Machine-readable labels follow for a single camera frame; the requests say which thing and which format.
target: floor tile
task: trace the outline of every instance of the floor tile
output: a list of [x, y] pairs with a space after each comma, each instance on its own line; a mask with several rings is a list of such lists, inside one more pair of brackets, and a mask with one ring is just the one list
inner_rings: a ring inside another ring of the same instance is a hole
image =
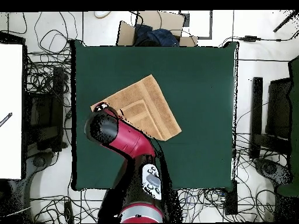
[[[41, 46], [47, 50], [49, 48], [53, 52], [62, 50], [66, 42], [65, 38], [59, 35], [59, 32], [65, 37], [68, 35], [71, 39], [76, 38], [76, 36], [77, 39], [82, 39], [82, 12], [71, 12], [74, 17], [68, 12], [61, 12], [61, 14], [62, 16], [59, 12], [25, 12], [27, 32], [25, 34], [18, 34], [18, 36], [26, 39], [29, 53], [42, 51], [37, 39], [41, 42]], [[25, 28], [22, 12], [9, 14], [9, 30], [23, 32]]]
[[[262, 39], [289, 39], [299, 30], [298, 22], [288, 22], [276, 33], [273, 30], [284, 16], [279, 10], [235, 10], [234, 36], [257, 36]], [[292, 60], [299, 54], [298, 37], [290, 41], [240, 41], [239, 58]]]
[[218, 47], [225, 39], [230, 38], [232, 36], [232, 17], [232, 10], [213, 10], [212, 40], [199, 40], [198, 46]]
[[129, 11], [111, 11], [105, 18], [98, 19], [93, 11], [84, 12], [84, 43], [87, 46], [115, 46], [120, 21], [130, 24]]
[[7, 30], [7, 13], [0, 12], [0, 30]]

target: cable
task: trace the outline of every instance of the cable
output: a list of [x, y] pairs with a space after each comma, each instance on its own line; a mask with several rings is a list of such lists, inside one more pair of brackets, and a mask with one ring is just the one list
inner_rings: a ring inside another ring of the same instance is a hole
[[21, 212], [23, 212], [23, 211], [27, 211], [27, 210], [30, 209], [31, 207], [32, 207], [32, 206], [29, 206], [29, 207], [27, 207], [26, 209], [22, 209], [21, 211], [17, 211], [17, 212], [15, 212], [15, 213], [12, 213], [12, 214], [9, 214], [9, 215], [6, 215], [6, 216], [2, 216], [2, 217], [8, 217], [8, 216], [16, 215], [16, 214], [21, 213]]
[[240, 118], [238, 119], [238, 121], [237, 121], [237, 123], [236, 123], [236, 126], [238, 125], [239, 120], [240, 120], [243, 116], [245, 116], [246, 114], [250, 113], [252, 110], [254, 110], [254, 109], [256, 109], [256, 108], [259, 108], [259, 107], [262, 107], [262, 106], [264, 106], [264, 105], [266, 105], [266, 104], [268, 104], [268, 103], [269, 103], [269, 102], [266, 102], [266, 103], [262, 104], [261, 106], [254, 107], [253, 109], [251, 109], [251, 110], [248, 111], [247, 113], [244, 113], [244, 114], [243, 114], [242, 116], [240, 116]]
[[160, 29], [162, 27], [162, 17], [160, 15], [159, 11], [157, 11], [157, 13], [159, 14], [159, 17], [160, 17], [160, 27], [159, 27], [159, 29]]
[[258, 212], [260, 218], [263, 220], [263, 222], [267, 222], [267, 220], [265, 220], [265, 219], [262, 218], [262, 216], [261, 216], [261, 214], [260, 214], [260, 212], [259, 212], [259, 205], [258, 205], [258, 196], [259, 196], [260, 193], [262, 193], [262, 192], [264, 192], [264, 191], [268, 191], [268, 192], [270, 192], [270, 193], [272, 193], [272, 194], [274, 194], [274, 195], [275, 195], [275, 193], [274, 193], [273, 191], [264, 189], [264, 190], [262, 190], [262, 191], [259, 191], [259, 192], [256, 194], [256, 196], [255, 196], [256, 210], [257, 210], [257, 212]]
[[137, 28], [137, 30], [136, 30], [136, 35], [137, 35], [139, 29], [143, 26], [143, 18], [142, 18], [142, 16], [139, 15], [138, 13], [134, 13], [133, 11], [129, 11], [129, 12], [132, 13], [132, 14], [134, 14], [134, 15], [136, 15], [136, 16], [138, 16], [138, 17], [140, 17], [140, 19], [141, 19], [141, 25], [138, 26], [138, 28]]
[[190, 35], [189, 37], [192, 39], [192, 37], [194, 37], [194, 36], [192, 36], [192, 34], [190, 34], [190, 33], [188, 33], [187, 31], [184, 31], [184, 30], [181, 30], [181, 29], [171, 29], [171, 30], [169, 30], [169, 31], [182, 31], [182, 32], [185, 32], [185, 33], [187, 33], [188, 35]]
[[234, 38], [236, 40], [241, 40], [241, 41], [244, 41], [244, 42], [256, 42], [256, 41], [276, 41], [276, 42], [282, 42], [282, 41], [290, 41], [294, 38], [296, 38], [297, 36], [299, 35], [299, 30], [296, 31], [290, 38], [286, 39], [286, 40], [283, 40], [281, 38], [276, 38], [276, 39], [266, 39], [266, 38], [258, 38], [257, 36], [245, 36], [245, 37], [237, 37], [237, 36], [233, 36], [233, 37], [229, 37], [229, 38], [226, 38], [218, 47], [223, 47], [223, 44], [231, 39], [231, 38]]
[[27, 32], [27, 22], [26, 22], [26, 18], [25, 18], [25, 14], [24, 12], [23, 13], [23, 19], [24, 19], [24, 22], [25, 22], [25, 26], [26, 26], [26, 29], [23, 33], [19, 33], [19, 32], [16, 32], [16, 31], [10, 31], [10, 30], [1, 30], [0, 32], [8, 32], [8, 33], [16, 33], [16, 34], [25, 34]]

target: white panel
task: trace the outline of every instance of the white panel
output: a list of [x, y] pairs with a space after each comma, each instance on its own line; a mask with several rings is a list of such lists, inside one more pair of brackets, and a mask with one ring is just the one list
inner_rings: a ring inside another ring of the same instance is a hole
[[21, 178], [22, 45], [0, 44], [0, 179]]

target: black cable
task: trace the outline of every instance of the black cable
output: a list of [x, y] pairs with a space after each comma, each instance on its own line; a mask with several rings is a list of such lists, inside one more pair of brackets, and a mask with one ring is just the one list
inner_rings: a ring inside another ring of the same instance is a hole
[[157, 11], [157, 13], [159, 14], [159, 17], [160, 17], [160, 27], [159, 29], [162, 27], [162, 17], [161, 17], [161, 14], [159, 13], [159, 11]]
[[19, 33], [19, 32], [16, 32], [16, 31], [10, 31], [10, 30], [1, 30], [0, 32], [9, 32], [9, 33], [16, 33], [16, 34], [25, 34], [27, 32], [27, 22], [26, 22], [26, 18], [25, 18], [25, 14], [24, 12], [23, 13], [23, 19], [24, 19], [24, 22], [25, 22], [25, 26], [26, 26], [26, 29], [23, 33]]
[[257, 106], [257, 107], [255, 107], [255, 108], [251, 109], [250, 111], [248, 111], [247, 113], [244, 113], [244, 114], [243, 114], [242, 116], [240, 116], [240, 118], [238, 119], [238, 121], [237, 121], [237, 123], [236, 123], [236, 126], [238, 125], [239, 120], [240, 120], [244, 115], [246, 115], [246, 114], [250, 113], [252, 110], [254, 110], [254, 109], [256, 109], [256, 108], [259, 108], [259, 107], [262, 107], [262, 106], [264, 106], [264, 105], [266, 105], [266, 104], [268, 104], [268, 103], [269, 103], [269, 102], [266, 102], [266, 103], [262, 104], [261, 106]]
[[137, 30], [136, 30], [136, 32], [135, 32], [135, 35], [137, 35], [139, 29], [143, 26], [143, 18], [142, 18], [142, 16], [139, 15], [138, 13], [134, 13], [133, 11], [129, 11], [129, 12], [132, 13], [132, 14], [134, 14], [134, 15], [136, 15], [136, 16], [138, 16], [138, 17], [140, 17], [140, 19], [141, 19], [141, 25], [138, 26], [138, 28], [137, 28]]
[[190, 35], [189, 37], [192, 39], [192, 41], [193, 41], [193, 43], [194, 43], [194, 46], [197, 46], [197, 45], [195, 44], [195, 41], [194, 41], [193, 38], [192, 38], [192, 37], [194, 37], [194, 36], [192, 36], [192, 34], [188, 33], [187, 31], [184, 31], [184, 30], [182, 30], [182, 29], [171, 29], [171, 30], [169, 30], [169, 31], [181, 31], [181, 32], [185, 32], [185, 33], [187, 33], [188, 35]]
[[257, 212], [258, 212], [260, 218], [263, 220], [263, 222], [267, 222], [267, 220], [265, 220], [265, 219], [262, 218], [262, 216], [261, 216], [261, 214], [260, 214], [260, 212], [259, 212], [259, 205], [258, 205], [258, 196], [259, 196], [260, 193], [262, 193], [262, 192], [264, 192], [264, 191], [268, 191], [268, 192], [270, 192], [270, 193], [272, 193], [272, 194], [274, 194], [274, 195], [275, 195], [275, 193], [274, 193], [273, 191], [264, 189], [264, 190], [262, 190], [262, 191], [259, 191], [259, 192], [256, 194], [256, 196], [255, 196], [255, 200], [256, 200], [256, 201], [255, 201], [255, 204], [256, 204], [256, 210], [257, 210]]

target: black border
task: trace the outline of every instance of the black border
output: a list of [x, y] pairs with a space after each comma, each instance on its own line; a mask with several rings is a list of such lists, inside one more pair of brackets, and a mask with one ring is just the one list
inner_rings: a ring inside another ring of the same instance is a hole
[[77, 111], [76, 111], [76, 46], [75, 40], [69, 42], [71, 47], [71, 110], [72, 110], [72, 181], [71, 188], [77, 191]]
[[26, 178], [27, 141], [25, 136], [25, 91], [27, 87], [27, 46], [25, 39], [12, 34], [0, 32], [0, 43], [22, 45], [22, 127], [21, 127], [21, 179]]

